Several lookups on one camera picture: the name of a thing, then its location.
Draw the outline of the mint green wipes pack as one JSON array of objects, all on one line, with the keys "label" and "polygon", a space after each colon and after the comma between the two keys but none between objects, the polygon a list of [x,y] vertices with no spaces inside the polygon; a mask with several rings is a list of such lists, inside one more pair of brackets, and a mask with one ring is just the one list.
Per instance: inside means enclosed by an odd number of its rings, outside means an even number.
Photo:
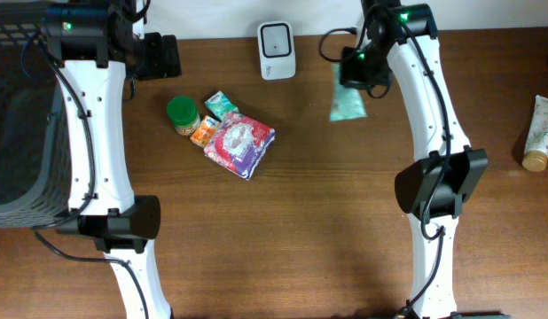
[{"label": "mint green wipes pack", "polygon": [[333,100],[330,121],[348,121],[367,117],[364,101],[359,91],[340,84],[340,65],[333,63],[332,71]]}]

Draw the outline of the green lid jar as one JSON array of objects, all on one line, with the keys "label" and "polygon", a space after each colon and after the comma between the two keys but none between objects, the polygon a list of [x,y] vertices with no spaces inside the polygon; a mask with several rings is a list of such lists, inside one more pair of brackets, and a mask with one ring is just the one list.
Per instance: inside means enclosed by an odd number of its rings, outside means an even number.
[{"label": "green lid jar", "polygon": [[174,97],[168,102],[167,115],[181,136],[191,136],[200,125],[200,114],[190,97]]}]

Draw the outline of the teal Kleenex tissue pack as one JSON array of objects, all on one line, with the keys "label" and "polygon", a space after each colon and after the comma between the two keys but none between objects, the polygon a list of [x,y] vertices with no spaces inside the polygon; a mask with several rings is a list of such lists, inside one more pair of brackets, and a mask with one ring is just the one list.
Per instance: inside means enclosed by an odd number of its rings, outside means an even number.
[{"label": "teal Kleenex tissue pack", "polygon": [[239,109],[221,91],[216,92],[205,101],[207,109],[220,121],[223,121],[229,112],[237,112]]}]

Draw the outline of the orange Kleenex tissue pack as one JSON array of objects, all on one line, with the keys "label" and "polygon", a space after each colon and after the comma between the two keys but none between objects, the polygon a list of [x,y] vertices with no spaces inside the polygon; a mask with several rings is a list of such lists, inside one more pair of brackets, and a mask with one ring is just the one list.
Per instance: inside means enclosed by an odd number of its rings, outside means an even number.
[{"label": "orange Kleenex tissue pack", "polygon": [[190,136],[190,140],[199,147],[204,148],[210,142],[220,124],[220,121],[206,115],[201,120],[201,123],[197,129]]}]

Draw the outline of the red purple tissue pack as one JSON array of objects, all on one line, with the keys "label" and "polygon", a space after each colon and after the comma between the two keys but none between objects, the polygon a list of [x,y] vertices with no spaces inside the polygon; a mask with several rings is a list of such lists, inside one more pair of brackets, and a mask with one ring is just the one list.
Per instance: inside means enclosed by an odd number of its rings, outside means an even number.
[{"label": "red purple tissue pack", "polygon": [[221,167],[248,181],[275,135],[274,128],[231,111],[204,147],[204,153]]}]

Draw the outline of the white floral cream tube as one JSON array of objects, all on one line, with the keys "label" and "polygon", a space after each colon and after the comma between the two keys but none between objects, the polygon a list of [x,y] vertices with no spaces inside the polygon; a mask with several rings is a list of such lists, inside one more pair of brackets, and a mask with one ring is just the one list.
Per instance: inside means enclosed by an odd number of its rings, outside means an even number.
[{"label": "white floral cream tube", "polygon": [[548,164],[548,98],[536,95],[535,108],[525,143],[522,166],[531,172],[544,171]]}]

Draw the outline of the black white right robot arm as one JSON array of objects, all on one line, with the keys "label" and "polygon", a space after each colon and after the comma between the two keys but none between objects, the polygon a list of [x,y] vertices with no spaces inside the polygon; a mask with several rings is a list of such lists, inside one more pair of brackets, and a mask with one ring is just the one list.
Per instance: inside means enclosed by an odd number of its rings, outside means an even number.
[{"label": "black white right robot arm", "polygon": [[397,82],[411,126],[413,163],[395,177],[411,227],[413,276],[399,318],[458,318],[452,285],[463,205],[488,166],[461,128],[443,76],[438,29],[428,4],[363,1],[356,45],[344,48],[342,85],[371,92]]}]

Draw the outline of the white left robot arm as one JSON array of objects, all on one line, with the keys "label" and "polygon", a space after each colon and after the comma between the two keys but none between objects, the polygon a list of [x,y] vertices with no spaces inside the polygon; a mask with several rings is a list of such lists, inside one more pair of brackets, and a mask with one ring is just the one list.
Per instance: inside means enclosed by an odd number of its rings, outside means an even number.
[{"label": "white left robot arm", "polygon": [[160,201],[131,187],[123,91],[181,73],[176,38],[144,31],[146,1],[70,1],[43,18],[43,50],[65,103],[71,186],[60,235],[91,240],[116,276],[129,318],[170,318],[155,259]]}]

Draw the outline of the white barcode scanner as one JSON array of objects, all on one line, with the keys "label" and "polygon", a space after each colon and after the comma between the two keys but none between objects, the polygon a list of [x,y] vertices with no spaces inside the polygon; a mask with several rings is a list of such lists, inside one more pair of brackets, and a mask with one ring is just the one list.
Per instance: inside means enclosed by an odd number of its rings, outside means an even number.
[{"label": "white barcode scanner", "polygon": [[264,80],[284,80],[295,76],[294,33],[288,22],[263,22],[257,27],[257,42]]}]

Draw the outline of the grey plastic basket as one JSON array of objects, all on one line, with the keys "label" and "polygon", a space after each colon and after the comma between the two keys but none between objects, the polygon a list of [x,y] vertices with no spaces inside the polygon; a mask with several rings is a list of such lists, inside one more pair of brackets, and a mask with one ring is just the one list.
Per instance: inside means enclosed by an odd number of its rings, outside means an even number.
[{"label": "grey plastic basket", "polygon": [[61,88],[40,48],[46,2],[0,2],[0,228],[68,215],[71,159]]}]

